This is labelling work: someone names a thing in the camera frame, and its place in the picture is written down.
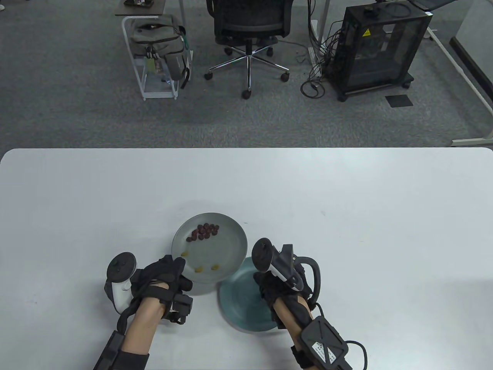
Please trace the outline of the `person's left hand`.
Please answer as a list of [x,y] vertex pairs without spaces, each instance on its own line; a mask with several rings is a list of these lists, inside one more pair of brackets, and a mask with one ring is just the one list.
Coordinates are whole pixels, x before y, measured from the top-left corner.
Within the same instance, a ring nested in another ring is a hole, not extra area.
[[132,302],[154,298],[166,307],[178,302],[186,306],[193,304],[192,297],[185,294],[193,287],[192,282],[183,276],[186,260],[165,255],[157,262],[143,268],[132,285]]

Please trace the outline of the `person's right hand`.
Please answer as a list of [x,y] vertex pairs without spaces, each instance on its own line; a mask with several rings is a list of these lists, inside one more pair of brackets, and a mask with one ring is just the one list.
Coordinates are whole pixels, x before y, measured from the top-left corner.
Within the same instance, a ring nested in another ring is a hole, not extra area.
[[287,282],[274,276],[271,271],[255,272],[253,274],[253,279],[259,286],[260,294],[270,308],[273,308],[274,303],[280,299],[286,307],[291,309],[298,303],[298,298],[303,298],[306,301],[313,294],[311,287],[307,283],[303,266],[296,265],[295,271],[301,276],[304,285],[301,291],[291,289]]

